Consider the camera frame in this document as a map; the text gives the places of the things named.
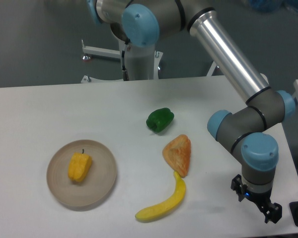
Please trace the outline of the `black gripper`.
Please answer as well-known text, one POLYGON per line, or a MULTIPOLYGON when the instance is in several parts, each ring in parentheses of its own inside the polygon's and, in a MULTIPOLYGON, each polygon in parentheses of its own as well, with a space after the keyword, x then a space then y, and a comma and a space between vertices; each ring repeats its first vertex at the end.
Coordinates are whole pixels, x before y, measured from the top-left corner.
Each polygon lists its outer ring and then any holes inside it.
POLYGON ((272 193, 273 183, 252 184, 242 183, 241 175, 237 174, 232 180, 230 188, 235 191, 238 201, 247 199, 255 203, 261 213, 265 216, 265 223, 278 223, 282 218, 282 206, 278 203, 271 203, 270 196, 272 193))

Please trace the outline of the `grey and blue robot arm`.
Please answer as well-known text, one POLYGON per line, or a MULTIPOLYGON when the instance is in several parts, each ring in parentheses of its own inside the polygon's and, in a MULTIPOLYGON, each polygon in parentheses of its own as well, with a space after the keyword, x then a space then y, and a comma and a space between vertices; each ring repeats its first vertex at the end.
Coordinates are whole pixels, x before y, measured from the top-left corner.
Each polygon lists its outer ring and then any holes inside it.
POLYGON ((278 222, 282 207, 270 196, 279 148, 265 131, 294 113, 292 96, 270 87, 205 0, 89 0, 86 5, 93 22, 110 24, 122 41, 119 58, 125 81, 154 78, 154 47, 159 39, 187 30, 200 41, 246 103, 235 114, 214 113, 207 124, 212 137, 241 164, 231 189, 239 200, 253 202, 266 222, 278 222))

